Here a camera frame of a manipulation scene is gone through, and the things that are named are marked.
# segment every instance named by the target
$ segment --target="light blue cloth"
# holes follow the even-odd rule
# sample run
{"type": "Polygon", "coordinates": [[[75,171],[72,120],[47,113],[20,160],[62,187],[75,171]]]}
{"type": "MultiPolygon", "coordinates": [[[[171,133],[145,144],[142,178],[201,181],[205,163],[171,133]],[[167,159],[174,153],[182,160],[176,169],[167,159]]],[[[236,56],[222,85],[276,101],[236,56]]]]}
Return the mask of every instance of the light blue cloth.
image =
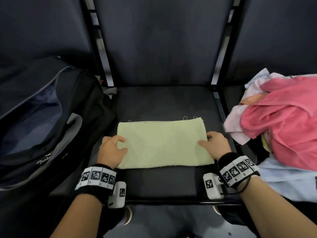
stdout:
{"type": "Polygon", "coordinates": [[[250,87],[250,85],[255,82],[255,80],[257,80],[259,78],[267,78],[269,75],[270,75],[270,73],[268,72],[268,70],[266,68],[262,69],[247,84],[244,85],[245,89],[248,89],[250,87]]]}
{"type": "Polygon", "coordinates": [[[30,149],[44,141],[61,116],[54,83],[17,108],[18,120],[2,139],[0,157],[30,149]]]}
{"type": "Polygon", "coordinates": [[[282,164],[270,155],[258,165],[261,178],[282,196],[293,201],[317,202],[317,172],[282,164]]]}

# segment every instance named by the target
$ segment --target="person's left hand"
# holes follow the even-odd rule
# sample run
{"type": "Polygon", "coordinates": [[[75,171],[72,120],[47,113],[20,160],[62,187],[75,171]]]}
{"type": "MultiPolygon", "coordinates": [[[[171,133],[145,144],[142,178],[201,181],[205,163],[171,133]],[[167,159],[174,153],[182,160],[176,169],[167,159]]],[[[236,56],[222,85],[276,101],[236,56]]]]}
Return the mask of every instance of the person's left hand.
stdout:
{"type": "Polygon", "coordinates": [[[113,137],[105,136],[99,148],[97,163],[104,164],[110,168],[116,168],[128,152],[128,148],[118,149],[117,142],[125,142],[125,139],[119,135],[113,137]]]}

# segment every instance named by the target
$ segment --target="pile of cloth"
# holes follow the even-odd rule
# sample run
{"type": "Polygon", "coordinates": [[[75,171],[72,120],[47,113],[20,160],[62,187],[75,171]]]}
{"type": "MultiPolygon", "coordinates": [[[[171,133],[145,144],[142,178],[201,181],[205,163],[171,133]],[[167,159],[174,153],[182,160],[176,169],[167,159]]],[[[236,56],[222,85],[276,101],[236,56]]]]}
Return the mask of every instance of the pile of cloth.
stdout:
{"type": "Polygon", "coordinates": [[[245,89],[225,131],[241,145],[261,142],[269,157],[260,174],[275,191],[317,202],[317,74],[283,76],[265,68],[245,89]]]}

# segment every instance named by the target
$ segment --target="forearm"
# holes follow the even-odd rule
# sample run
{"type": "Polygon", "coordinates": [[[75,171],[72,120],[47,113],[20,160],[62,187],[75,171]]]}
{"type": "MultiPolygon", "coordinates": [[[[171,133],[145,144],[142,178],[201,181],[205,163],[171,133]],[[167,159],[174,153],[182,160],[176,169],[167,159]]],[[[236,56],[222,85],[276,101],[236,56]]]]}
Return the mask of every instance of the forearm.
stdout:
{"type": "Polygon", "coordinates": [[[94,196],[78,195],[51,238],[96,238],[102,204],[94,196]]]}
{"type": "Polygon", "coordinates": [[[316,237],[317,226],[261,178],[253,176],[240,196],[262,238],[316,237]]]}

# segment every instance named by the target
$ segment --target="chair backrest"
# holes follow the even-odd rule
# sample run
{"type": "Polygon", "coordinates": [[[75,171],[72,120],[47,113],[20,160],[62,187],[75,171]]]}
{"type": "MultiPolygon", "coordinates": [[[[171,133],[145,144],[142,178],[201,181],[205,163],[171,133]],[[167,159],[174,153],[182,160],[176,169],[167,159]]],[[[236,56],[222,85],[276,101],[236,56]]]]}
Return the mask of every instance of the chair backrest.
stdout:
{"type": "Polygon", "coordinates": [[[0,0],[0,29],[2,67],[57,55],[100,73],[80,0],[0,0]]]}
{"type": "Polygon", "coordinates": [[[115,86],[205,85],[233,0],[94,0],[115,86]]]}
{"type": "Polygon", "coordinates": [[[316,7],[317,0],[245,0],[220,84],[245,84],[263,68],[285,76],[317,73],[316,7]]]}

